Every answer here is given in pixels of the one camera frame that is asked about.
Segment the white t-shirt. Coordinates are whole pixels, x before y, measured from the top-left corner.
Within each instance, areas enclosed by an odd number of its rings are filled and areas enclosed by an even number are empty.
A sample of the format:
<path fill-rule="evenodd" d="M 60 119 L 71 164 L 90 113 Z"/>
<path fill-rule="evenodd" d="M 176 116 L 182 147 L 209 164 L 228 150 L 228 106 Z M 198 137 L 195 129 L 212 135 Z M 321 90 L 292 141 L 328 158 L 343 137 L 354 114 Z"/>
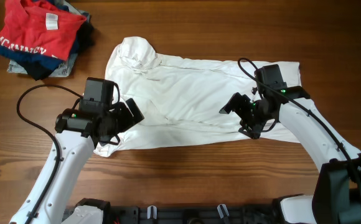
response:
<path fill-rule="evenodd" d="M 106 65 L 105 78 L 118 84 L 116 99 L 133 99 L 143 120 L 119 135 L 117 146 L 98 146 L 109 157 L 116 151 L 193 146 L 243 140 L 235 113 L 220 114 L 234 93 L 250 95 L 253 72 L 264 62 L 192 60 L 157 53 L 142 37 L 127 37 Z"/>

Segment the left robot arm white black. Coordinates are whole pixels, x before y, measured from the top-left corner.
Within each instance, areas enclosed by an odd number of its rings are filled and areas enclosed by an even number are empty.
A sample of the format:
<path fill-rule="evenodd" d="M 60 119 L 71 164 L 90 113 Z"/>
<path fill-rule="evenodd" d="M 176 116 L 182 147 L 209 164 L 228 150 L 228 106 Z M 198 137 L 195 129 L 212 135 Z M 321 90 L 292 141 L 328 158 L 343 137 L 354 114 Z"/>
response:
<path fill-rule="evenodd" d="M 49 156 L 11 223 L 61 223 L 80 171 L 100 144 L 117 145 L 118 135 L 143 120 L 133 99 L 113 102 L 82 98 L 65 109 L 50 134 Z"/>

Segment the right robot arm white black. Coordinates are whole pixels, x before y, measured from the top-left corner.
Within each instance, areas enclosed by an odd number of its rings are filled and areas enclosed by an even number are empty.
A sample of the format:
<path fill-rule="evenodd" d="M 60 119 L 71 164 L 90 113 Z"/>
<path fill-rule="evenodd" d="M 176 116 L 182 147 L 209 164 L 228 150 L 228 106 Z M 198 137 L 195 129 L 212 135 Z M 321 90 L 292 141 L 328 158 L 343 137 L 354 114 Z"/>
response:
<path fill-rule="evenodd" d="M 261 89 L 251 101 L 235 93 L 220 109 L 236 113 L 239 132 L 258 139 L 269 120 L 282 124 L 314 161 L 319 178 L 313 195 L 277 200 L 281 223 L 361 223 L 361 151 L 349 144 L 318 112 L 301 86 Z"/>

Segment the grey printed folded garment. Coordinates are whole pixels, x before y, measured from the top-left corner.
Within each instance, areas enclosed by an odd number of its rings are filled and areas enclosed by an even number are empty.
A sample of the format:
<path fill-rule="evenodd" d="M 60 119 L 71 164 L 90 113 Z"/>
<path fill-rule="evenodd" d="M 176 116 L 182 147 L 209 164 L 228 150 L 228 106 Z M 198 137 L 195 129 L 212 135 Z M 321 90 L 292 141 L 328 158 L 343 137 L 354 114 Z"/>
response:
<path fill-rule="evenodd" d="M 91 15 L 89 12 L 77 9 L 67 1 L 50 2 L 53 3 L 57 8 L 62 8 L 65 11 L 71 12 L 72 14 L 85 16 L 87 20 L 81 25 L 81 27 L 77 31 L 77 38 L 75 40 L 73 49 L 70 52 L 69 58 L 59 64 L 59 66 L 55 70 L 51 71 L 49 75 L 47 75 L 47 72 L 49 72 L 49 70 L 47 70 L 41 64 L 36 63 L 28 65 L 28 67 L 31 66 L 31 68 L 37 69 L 36 74 L 31 75 L 31 77 L 35 80 L 41 80 L 47 77 L 68 77 L 72 72 L 72 68 L 78 55 L 94 44 L 94 41 L 91 39 L 91 33 L 94 31 L 94 27 L 90 23 Z"/>

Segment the black folded garment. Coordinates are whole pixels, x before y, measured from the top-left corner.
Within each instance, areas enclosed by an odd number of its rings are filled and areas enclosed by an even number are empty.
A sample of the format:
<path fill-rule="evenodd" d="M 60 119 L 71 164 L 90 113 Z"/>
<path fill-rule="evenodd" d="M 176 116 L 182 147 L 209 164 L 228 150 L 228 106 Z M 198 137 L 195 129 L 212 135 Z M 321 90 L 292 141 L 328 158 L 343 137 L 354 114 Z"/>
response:
<path fill-rule="evenodd" d="M 34 80 L 43 80 L 48 77 L 67 77 L 71 74 L 74 63 L 78 55 L 84 52 L 87 48 L 95 44 L 91 38 L 94 27 L 89 22 L 84 22 L 77 31 L 78 49 L 72 50 L 67 61 L 61 62 L 55 70 L 50 70 L 42 66 L 39 62 L 21 62 L 17 63 L 13 60 L 9 62 L 7 68 L 8 73 L 26 74 Z"/>

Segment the white rail clip left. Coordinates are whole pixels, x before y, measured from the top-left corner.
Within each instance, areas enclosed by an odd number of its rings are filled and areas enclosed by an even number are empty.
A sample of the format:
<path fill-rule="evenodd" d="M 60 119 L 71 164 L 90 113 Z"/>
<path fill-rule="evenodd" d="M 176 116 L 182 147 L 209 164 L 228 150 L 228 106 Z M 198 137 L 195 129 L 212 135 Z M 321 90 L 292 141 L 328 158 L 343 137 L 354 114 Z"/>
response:
<path fill-rule="evenodd" d="M 156 220 L 157 219 L 157 207 L 155 205 L 148 206 L 147 219 L 148 220 Z"/>

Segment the white rail clip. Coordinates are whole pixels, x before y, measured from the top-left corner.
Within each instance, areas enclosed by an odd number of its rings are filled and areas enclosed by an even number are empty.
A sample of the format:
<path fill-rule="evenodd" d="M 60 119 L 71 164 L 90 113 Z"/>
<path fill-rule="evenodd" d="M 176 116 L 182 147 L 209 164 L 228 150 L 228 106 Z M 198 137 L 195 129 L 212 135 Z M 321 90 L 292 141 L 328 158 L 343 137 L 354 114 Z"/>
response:
<path fill-rule="evenodd" d="M 148 206 L 147 219 L 148 220 L 156 220 L 157 219 L 157 207 L 155 205 Z"/>
<path fill-rule="evenodd" d="M 230 216 L 228 208 L 224 203 L 217 206 L 217 211 L 221 219 L 228 218 Z"/>

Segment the white rail clip right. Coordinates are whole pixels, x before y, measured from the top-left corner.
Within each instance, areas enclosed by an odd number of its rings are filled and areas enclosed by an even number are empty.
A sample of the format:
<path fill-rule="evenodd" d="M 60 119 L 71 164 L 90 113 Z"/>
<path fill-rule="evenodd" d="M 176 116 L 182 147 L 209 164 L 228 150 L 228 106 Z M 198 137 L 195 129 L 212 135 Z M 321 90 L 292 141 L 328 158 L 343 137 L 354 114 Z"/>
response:
<path fill-rule="evenodd" d="M 217 206 L 217 211 L 221 219 L 228 218 L 230 216 L 228 208 L 224 203 Z"/>

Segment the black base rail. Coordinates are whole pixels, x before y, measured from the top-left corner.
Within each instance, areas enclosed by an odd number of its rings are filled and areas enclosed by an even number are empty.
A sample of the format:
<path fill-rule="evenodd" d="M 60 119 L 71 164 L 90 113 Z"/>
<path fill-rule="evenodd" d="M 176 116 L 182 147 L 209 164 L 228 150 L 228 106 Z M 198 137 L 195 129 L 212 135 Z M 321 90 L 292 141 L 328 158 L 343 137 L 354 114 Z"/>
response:
<path fill-rule="evenodd" d="M 102 220 L 96 223 L 110 224 L 276 224 L 285 223 L 278 208 L 270 204 L 248 204 L 229 207 L 230 216 L 221 219 L 217 206 L 213 207 L 157 207 L 157 219 L 147 219 L 148 207 L 117 207 L 103 209 Z"/>

